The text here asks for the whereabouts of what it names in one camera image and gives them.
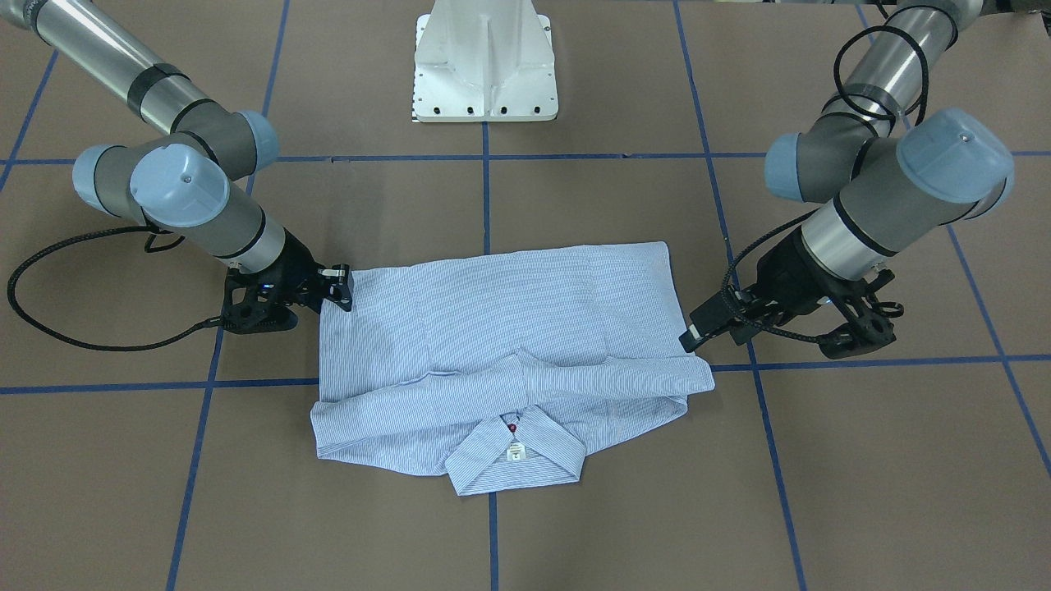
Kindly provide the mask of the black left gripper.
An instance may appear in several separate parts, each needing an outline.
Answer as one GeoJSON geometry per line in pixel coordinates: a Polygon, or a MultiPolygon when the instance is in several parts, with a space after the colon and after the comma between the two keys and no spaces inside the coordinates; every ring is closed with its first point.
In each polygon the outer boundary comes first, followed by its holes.
{"type": "Polygon", "coordinates": [[[776,236],[767,232],[731,260],[722,280],[722,291],[710,295],[688,314],[688,326],[679,337],[687,353],[707,341],[731,334],[745,345],[760,332],[818,346],[822,355],[840,360],[866,355],[897,341],[893,321],[905,308],[893,300],[880,300],[879,289],[894,279],[889,269],[873,281],[848,280],[827,272],[806,248],[800,229],[792,229],[760,258],[757,280],[746,288],[735,288],[736,266],[759,245],[776,236]],[[830,332],[803,334],[785,328],[795,318],[813,314],[830,305],[843,321],[830,332]]]}

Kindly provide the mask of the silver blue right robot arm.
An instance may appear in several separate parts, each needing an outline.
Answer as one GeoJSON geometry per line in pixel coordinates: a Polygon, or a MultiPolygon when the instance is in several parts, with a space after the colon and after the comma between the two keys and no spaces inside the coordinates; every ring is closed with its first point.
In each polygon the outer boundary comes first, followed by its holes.
{"type": "Polygon", "coordinates": [[[122,99],[160,138],[101,144],[75,160],[77,195],[129,232],[172,233],[226,267],[226,332],[285,332],[294,307],[349,310],[353,279],[326,267],[239,187],[274,164],[279,136],[262,113],[229,113],[90,1],[4,1],[2,18],[30,30],[122,99]]]}

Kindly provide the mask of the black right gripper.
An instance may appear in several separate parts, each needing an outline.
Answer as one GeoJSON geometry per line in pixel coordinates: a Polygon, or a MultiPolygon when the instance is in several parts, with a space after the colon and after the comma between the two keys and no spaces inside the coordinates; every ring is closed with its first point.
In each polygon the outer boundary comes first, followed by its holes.
{"type": "Polygon", "coordinates": [[[287,231],[279,257],[262,272],[228,270],[223,285],[222,327],[234,334],[286,332],[298,323],[292,306],[320,313],[323,300],[352,311],[353,285],[348,265],[323,267],[287,231]]]}

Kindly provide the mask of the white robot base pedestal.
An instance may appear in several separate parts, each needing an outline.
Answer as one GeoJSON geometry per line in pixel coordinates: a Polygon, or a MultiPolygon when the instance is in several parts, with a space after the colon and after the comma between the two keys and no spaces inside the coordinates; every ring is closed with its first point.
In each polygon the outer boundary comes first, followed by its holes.
{"type": "Polygon", "coordinates": [[[415,23],[419,123],[548,122],[560,103],[552,23],[530,1],[437,1],[415,23]]]}

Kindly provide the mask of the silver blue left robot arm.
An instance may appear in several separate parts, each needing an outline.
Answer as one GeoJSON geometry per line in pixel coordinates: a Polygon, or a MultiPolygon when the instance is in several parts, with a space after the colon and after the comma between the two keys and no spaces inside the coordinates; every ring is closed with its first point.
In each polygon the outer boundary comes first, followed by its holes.
{"type": "Polygon", "coordinates": [[[903,306],[880,300],[883,265],[920,238],[991,212],[1012,190],[1012,152],[959,108],[929,113],[930,72],[984,11],[980,1],[901,1],[856,34],[833,64],[833,97],[807,133],[782,135],[764,160],[767,190],[813,204],[769,232],[755,283],[731,285],[691,311],[680,344],[744,345],[766,332],[806,341],[831,360],[897,341],[903,306]]]}

